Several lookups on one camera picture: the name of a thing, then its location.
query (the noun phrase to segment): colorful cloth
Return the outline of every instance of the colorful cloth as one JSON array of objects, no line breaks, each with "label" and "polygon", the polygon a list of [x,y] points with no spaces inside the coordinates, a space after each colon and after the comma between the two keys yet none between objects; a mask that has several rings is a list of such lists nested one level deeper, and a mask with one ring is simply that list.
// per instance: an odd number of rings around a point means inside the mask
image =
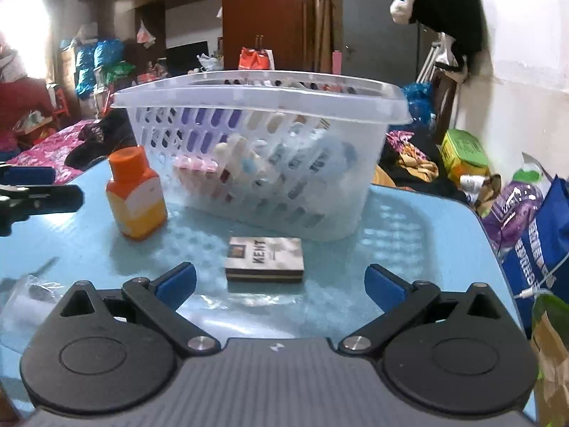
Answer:
[{"label": "colorful cloth", "polygon": [[78,139],[83,127],[93,120],[84,120],[65,128],[55,135],[24,151],[17,157],[9,160],[12,165],[24,167],[52,167],[55,168],[55,184],[65,184],[81,175],[83,172],[65,165],[67,155],[83,141]]},{"label": "colorful cloth", "polygon": [[410,157],[418,158],[421,160],[429,160],[423,151],[417,149],[409,142],[409,140],[415,136],[412,131],[394,130],[387,133],[386,136],[388,138],[389,144],[393,149],[395,149],[396,152],[399,152],[400,154],[405,153]]}]

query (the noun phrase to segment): orange plastic bottle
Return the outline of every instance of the orange plastic bottle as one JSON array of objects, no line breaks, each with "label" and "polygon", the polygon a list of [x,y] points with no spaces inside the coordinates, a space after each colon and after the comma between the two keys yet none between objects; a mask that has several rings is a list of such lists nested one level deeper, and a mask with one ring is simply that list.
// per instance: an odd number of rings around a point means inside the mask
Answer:
[{"label": "orange plastic bottle", "polygon": [[160,177],[140,146],[113,152],[109,163],[113,177],[106,193],[113,216],[124,235],[141,241],[168,218]]}]

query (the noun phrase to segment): blue gripper pad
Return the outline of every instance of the blue gripper pad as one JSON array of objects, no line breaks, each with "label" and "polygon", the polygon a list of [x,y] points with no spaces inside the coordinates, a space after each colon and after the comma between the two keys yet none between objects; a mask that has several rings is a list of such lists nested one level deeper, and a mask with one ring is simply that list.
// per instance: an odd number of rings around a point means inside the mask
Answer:
[{"label": "blue gripper pad", "polygon": [[404,302],[412,288],[381,265],[370,265],[366,269],[363,284],[366,294],[384,313]]},{"label": "blue gripper pad", "polygon": [[185,263],[171,271],[172,276],[157,285],[154,295],[172,310],[177,310],[196,289],[196,269]]},{"label": "blue gripper pad", "polygon": [[8,168],[0,176],[0,184],[8,186],[45,186],[55,182],[55,168],[19,167]]}]

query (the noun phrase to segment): white plastic bag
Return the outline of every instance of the white plastic bag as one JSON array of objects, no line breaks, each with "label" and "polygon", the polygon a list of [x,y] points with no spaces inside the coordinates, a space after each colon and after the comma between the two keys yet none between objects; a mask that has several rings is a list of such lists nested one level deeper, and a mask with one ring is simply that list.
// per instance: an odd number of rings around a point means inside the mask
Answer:
[{"label": "white plastic bag", "polygon": [[140,21],[140,29],[137,34],[137,43],[144,45],[146,49],[149,49],[156,43],[156,37],[148,31],[142,20]]},{"label": "white plastic bag", "polygon": [[223,70],[223,65],[214,56],[207,56],[206,54],[201,54],[197,57],[201,64],[201,70],[203,72],[214,72],[216,70]]}]

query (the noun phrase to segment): black cloth hanging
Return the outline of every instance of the black cloth hanging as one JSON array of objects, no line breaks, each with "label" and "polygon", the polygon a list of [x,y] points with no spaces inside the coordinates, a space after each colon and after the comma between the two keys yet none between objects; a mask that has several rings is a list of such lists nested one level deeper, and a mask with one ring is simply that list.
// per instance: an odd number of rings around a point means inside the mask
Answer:
[{"label": "black cloth hanging", "polygon": [[419,21],[456,39],[451,51],[459,64],[458,71],[464,66],[463,56],[466,56],[470,70],[474,55],[482,51],[480,0],[415,0],[411,21]]}]

